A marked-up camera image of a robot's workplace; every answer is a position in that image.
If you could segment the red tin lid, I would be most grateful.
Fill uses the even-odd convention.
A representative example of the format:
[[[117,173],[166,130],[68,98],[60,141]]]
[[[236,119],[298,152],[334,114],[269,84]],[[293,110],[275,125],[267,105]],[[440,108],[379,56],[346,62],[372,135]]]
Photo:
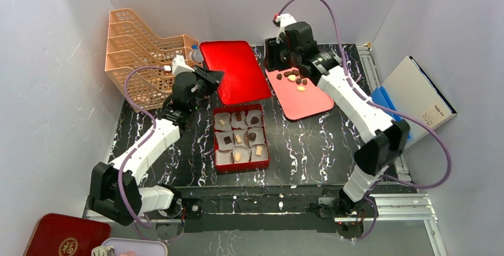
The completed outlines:
[[[200,44],[208,69],[222,71],[218,95],[224,105],[268,99],[271,91],[251,46],[243,40]]]

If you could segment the brown rectangular chocolate bottom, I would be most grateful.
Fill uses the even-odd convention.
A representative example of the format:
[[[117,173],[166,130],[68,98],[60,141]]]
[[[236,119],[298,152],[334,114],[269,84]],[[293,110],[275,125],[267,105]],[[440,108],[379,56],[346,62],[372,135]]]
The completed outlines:
[[[238,122],[242,121],[242,116],[241,116],[241,112],[236,112],[235,113],[235,118]]]

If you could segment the pink plastic tray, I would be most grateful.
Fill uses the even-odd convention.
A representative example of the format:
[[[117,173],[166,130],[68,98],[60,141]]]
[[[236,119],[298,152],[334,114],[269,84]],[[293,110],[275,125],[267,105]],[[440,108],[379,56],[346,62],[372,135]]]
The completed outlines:
[[[278,74],[282,74],[281,80],[276,78]],[[291,74],[297,77],[294,82],[288,80]],[[266,75],[286,119],[290,121],[323,113],[334,107],[334,101],[309,79],[302,77],[296,68],[267,71]],[[307,80],[307,85],[302,84],[303,80]],[[304,86],[305,91],[297,91],[298,86]]]

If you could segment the dark square chocolate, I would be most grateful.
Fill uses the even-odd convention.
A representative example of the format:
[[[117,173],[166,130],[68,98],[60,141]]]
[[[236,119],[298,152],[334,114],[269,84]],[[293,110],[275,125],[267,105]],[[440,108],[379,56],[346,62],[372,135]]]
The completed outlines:
[[[231,137],[229,137],[229,136],[225,137],[223,140],[224,140],[224,143],[225,143],[225,144],[232,144],[232,143],[233,143],[232,138],[231,138]]]

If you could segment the red chocolate box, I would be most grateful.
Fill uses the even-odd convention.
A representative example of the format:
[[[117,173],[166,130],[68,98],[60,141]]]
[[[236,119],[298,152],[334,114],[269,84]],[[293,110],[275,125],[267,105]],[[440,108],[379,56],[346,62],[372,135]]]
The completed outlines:
[[[241,112],[242,121],[238,122],[235,113]],[[252,125],[250,120],[257,116],[259,124]],[[223,119],[226,124],[222,126],[219,120]],[[269,167],[270,157],[269,148],[264,128],[263,106],[258,103],[245,105],[232,105],[216,108],[213,110],[213,133],[214,133],[214,155],[213,162],[218,173],[237,173],[246,172],[255,169],[265,169]],[[248,139],[248,133],[255,132],[257,138],[255,141]],[[235,134],[239,134],[242,143],[238,144]],[[231,137],[232,144],[225,144],[224,138]],[[262,146],[261,156],[254,155],[256,146]],[[242,161],[234,162],[234,153],[242,154]]]

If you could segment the white rectangular chocolate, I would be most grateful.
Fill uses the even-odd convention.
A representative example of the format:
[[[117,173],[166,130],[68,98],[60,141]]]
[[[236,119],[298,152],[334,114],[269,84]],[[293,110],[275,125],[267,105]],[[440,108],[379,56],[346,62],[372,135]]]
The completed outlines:
[[[254,149],[254,155],[255,156],[261,156],[263,152],[263,147],[262,146],[256,146]]]

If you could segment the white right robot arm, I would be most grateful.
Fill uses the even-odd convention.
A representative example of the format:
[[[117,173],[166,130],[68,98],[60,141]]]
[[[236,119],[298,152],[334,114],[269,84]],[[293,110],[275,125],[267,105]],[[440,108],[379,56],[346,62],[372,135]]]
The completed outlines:
[[[351,78],[343,55],[319,50],[311,26],[289,14],[277,15],[275,38],[265,41],[266,70],[295,69],[337,104],[357,128],[364,145],[354,153],[355,166],[349,180],[330,207],[337,213],[359,212],[373,185],[405,147],[410,126],[395,121],[373,104]]]

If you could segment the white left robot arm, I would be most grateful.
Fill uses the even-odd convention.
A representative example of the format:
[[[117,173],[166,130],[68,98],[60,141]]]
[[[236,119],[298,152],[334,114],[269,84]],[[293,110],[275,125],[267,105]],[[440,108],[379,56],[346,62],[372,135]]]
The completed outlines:
[[[172,93],[157,116],[149,112],[152,126],[126,152],[92,170],[88,206],[123,226],[136,222],[149,227],[140,216],[156,210],[173,210],[181,194],[168,185],[141,188],[144,174],[163,152],[175,144],[194,120],[203,100],[220,86],[223,71],[200,67],[173,66]]]

